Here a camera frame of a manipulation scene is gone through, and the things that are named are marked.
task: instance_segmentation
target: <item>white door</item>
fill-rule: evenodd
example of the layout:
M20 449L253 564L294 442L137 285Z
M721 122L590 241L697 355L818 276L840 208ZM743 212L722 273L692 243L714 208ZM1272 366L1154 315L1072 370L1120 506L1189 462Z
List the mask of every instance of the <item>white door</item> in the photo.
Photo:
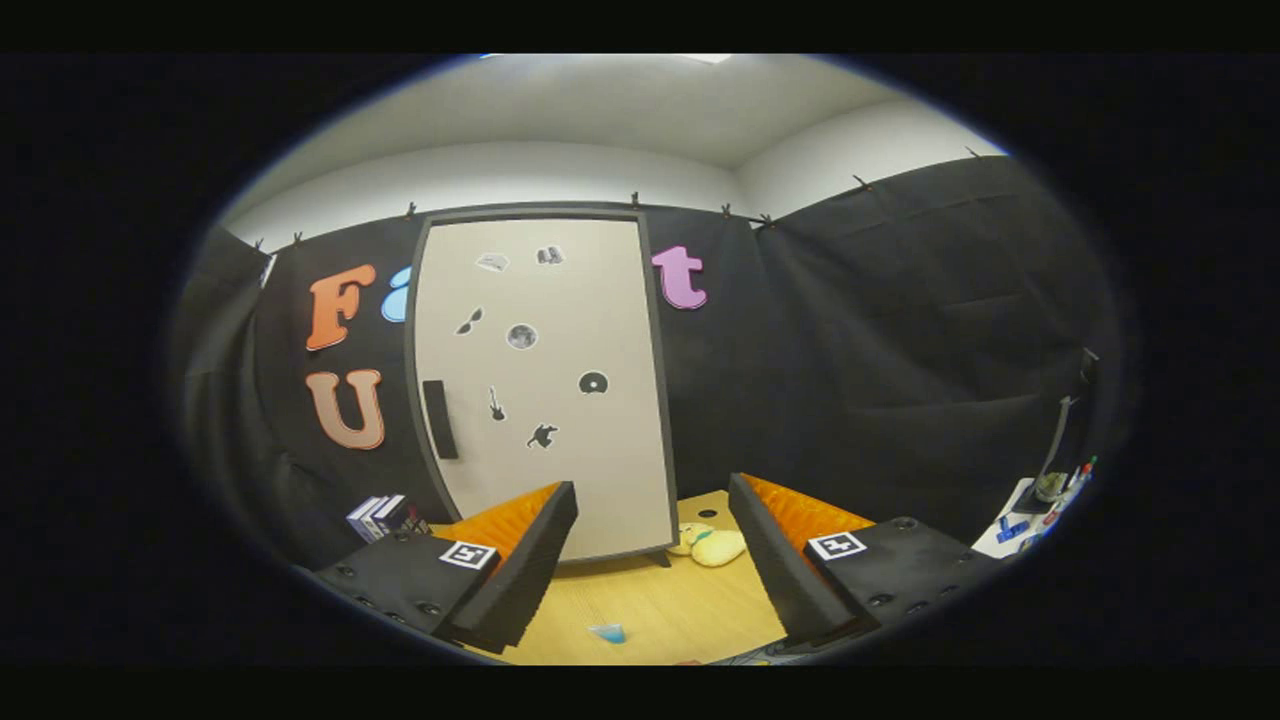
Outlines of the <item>white door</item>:
M572 480L562 561L675 544L649 272L634 219L429 227L413 272L415 387L462 518ZM442 433L456 448L444 456Z

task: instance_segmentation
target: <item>orange foam pad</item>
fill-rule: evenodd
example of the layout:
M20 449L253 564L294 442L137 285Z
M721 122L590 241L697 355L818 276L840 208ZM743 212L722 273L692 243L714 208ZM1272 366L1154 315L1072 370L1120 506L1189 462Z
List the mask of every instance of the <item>orange foam pad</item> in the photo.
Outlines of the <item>orange foam pad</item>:
M543 506L547 505L557 487L559 483L552 483L502 505L494 505L484 512L440 528L433 534L454 542L474 542L498 548L498 566L493 569L494 573L498 573L511 553L516 551L516 546L525 537L525 530L541 512Z
M810 539L835 533L852 533L876 524L867 518L854 515L815 497L809 497L777 483L762 480L746 473L740 474L751 486L751 489L755 491L760 502L773 514L773 520L777 521L778 528L786 536L791 547L796 548L796 552L800 553L800 557L804 557L804 561L814 573L818 573L818 569L813 566L813 562L804 553L804 547Z

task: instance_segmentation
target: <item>purple letter t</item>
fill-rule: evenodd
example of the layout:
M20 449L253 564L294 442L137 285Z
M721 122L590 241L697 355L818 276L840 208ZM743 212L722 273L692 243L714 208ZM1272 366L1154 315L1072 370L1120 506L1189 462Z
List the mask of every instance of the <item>purple letter t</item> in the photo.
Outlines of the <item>purple letter t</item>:
M690 273L703 269L703 261L690 258L684 245L676 245L653 256L662 268L662 293L673 307L692 310L707 302L707 291L694 290Z

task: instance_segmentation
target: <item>table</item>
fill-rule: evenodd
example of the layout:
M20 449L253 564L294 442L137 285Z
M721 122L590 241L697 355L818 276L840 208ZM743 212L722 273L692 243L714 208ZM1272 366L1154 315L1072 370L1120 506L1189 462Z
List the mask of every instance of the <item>table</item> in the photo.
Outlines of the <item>table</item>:
M677 510L681 523L737 529L726 491L681 500ZM699 516L705 510L716 515ZM518 647L468 650L513 665L710 664L786 637L750 551L721 568L668 557L671 568L644 556L562 566ZM613 623L626 643L588 629Z

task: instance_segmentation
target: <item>stuffed toy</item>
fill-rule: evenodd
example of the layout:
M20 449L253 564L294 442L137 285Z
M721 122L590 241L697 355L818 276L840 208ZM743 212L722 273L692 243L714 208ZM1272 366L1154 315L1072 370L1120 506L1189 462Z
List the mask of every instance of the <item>stuffed toy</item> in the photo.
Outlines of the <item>stuffed toy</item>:
M746 539L737 530L717 530L707 523L681 523L680 544L667 548L672 555L690 555L705 568L727 565L746 550Z

